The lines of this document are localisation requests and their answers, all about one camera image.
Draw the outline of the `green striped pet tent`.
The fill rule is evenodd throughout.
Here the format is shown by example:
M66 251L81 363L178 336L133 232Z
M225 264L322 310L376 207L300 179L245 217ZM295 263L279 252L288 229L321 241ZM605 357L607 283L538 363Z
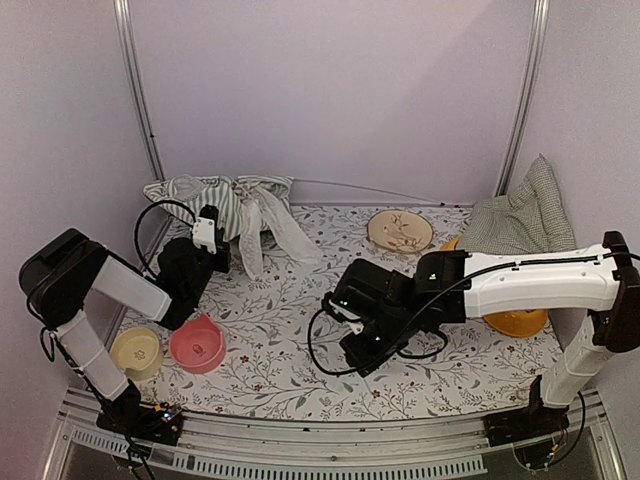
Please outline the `green striped pet tent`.
M182 174L145 186L143 195L152 203L164 200L163 209L188 225L193 220L187 209L199 213L205 206L217 208L224 240L238 243L244 270L255 280L264 269L263 232L270 232L279 248L296 262L316 264L322 258L291 214L293 182L288 176Z

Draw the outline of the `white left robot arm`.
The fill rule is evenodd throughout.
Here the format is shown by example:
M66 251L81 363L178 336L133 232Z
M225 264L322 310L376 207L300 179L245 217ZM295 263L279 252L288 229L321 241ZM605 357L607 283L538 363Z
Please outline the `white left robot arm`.
M22 265L19 286L29 313L53 344L94 389L112 402L111 419L128 434L148 426L148 412L131 397L139 394L105 344L106 330L91 319L89 301L99 295L151 323L176 331L196 312L210 278L230 269L231 253L221 235L195 235L165 244L156 279L143 274L102 243L69 228Z

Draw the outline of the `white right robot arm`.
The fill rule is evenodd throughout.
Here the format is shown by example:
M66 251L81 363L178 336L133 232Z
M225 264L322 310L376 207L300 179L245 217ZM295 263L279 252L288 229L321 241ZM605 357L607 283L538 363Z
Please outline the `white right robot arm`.
M348 365L367 376L419 331L524 310L583 309L586 317L561 360L530 388L517 427L537 436L615 354L639 346L639 271L623 235L558 253L489 255L437 251L412 276L357 259L322 309L351 333L341 348Z

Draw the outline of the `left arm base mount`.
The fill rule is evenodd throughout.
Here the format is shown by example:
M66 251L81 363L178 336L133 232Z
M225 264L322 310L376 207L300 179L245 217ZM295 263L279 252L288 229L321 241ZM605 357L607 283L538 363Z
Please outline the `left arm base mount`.
M97 396L101 411L96 425L123 436L163 445L176 446L184 417L179 404L147 404L141 400L137 386L130 382L115 399Z

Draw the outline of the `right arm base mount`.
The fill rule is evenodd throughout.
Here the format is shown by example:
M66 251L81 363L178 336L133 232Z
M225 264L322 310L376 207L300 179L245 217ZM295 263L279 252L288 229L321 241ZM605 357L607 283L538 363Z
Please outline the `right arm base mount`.
M524 407L489 414L482 421L489 445L494 447L560 432L569 426L567 412L567 407Z

